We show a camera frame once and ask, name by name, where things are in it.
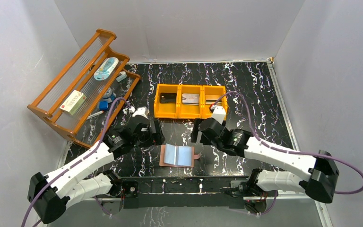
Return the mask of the pink leather card holder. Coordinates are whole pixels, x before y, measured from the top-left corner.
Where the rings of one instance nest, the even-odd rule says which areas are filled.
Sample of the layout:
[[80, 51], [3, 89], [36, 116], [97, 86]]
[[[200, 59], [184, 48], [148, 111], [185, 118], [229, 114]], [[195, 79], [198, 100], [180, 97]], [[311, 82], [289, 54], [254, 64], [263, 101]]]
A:
[[195, 154], [194, 147], [164, 144], [160, 149], [159, 166], [193, 168], [194, 161], [200, 157], [200, 153]]

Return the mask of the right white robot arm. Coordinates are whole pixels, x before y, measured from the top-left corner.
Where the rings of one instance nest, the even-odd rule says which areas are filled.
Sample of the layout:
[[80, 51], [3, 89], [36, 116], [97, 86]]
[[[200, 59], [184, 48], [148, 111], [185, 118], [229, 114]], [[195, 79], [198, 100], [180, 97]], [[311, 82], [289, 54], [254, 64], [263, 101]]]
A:
[[217, 106], [211, 117], [195, 119], [192, 142], [214, 146], [230, 156], [266, 162], [282, 171], [256, 168], [247, 181], [231, 183], [232, 196], [259, 196], [270, 191], [304, 193], [310, 198], [331, 203], [334, 198], [339, 170], [332, 156], [320, 151], [319, 157], [296, 154], [295, 150], [257, 139], [250, 131], [229, 130], [225, 126], [226, 112]]

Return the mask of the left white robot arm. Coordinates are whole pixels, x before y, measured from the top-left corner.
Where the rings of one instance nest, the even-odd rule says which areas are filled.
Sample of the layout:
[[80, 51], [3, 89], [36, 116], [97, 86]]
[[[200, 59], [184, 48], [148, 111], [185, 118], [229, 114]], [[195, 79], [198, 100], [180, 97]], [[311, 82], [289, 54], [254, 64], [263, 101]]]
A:
[[130, 197], [137, 188], [132, 181], [122, 180], [114, 171], [91, 174], [135, 148], [149, 148], [164, 143], [159, 120], [148, 118], [146, 107], [138, 108], [122, 127], [112, 129], [89, 150], [50, 173], [38, 172], [30, 179], [28, 200], [40, 222], [57, 220], [71, 206], [98, 195]]

